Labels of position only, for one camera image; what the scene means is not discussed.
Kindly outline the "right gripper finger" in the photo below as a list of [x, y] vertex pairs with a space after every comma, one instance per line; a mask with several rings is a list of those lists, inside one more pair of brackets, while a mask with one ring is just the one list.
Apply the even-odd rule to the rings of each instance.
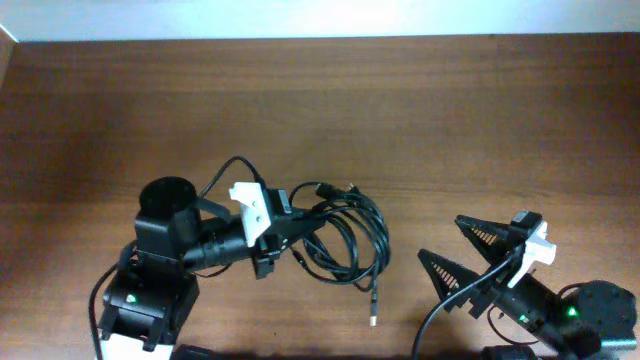
[[509, 232], [506, 223], [491, 222], [465, 215], [458, 215], [455, 220], [465, 238], [467, 238], [480, 255], [491, 265], [497, 264], [517, 244]]
[[[417, 256], [429, 275], [441, 302], [458, 294], [462, 288], [480, 278], [478, 273], [429, 250], [421, 249]], [[466, 292], [446, 304], [444, 310], [451, 312], [454, 307], [462, 308], [469, 301], [465, 296]]]

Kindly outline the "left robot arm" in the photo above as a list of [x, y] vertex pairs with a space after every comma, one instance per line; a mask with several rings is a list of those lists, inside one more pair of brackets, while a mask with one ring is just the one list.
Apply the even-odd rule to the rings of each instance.
[[257, 181], [235, 183], [229, 196], [239, 213], [181, 177], [143, 188], [136, 237], [109, 270], [104, 311], [92, 318], [97, 358], [170, 358], [200, 294], [198, 271], [248, 260], [262, 279], [285, 250], [325, 224], [293, 207], [284, 190]]

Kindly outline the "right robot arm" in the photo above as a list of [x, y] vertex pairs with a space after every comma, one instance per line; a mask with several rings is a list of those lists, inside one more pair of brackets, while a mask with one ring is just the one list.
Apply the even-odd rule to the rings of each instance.
[[547, 239], [548, 224], [541, 214], [522, 210], [508, 223], [459, 215], [455, 223], [489, 267], [479, 274], [427, 249], [419, 251], [439, 302], [415, 336], [414, 353], [439, 311], [465, 304], [473, 318], [498, 309], [533, 337], [486, 347], [481, 353], [485, 359], [532, 359], [537, 343], [561, 359], [617, 359], [638, 348], [637, 299], [632, 292], [604, 280], [577, 282], [554, 292], [533, 276], [531, 267], [552, 264], [557, 251]]

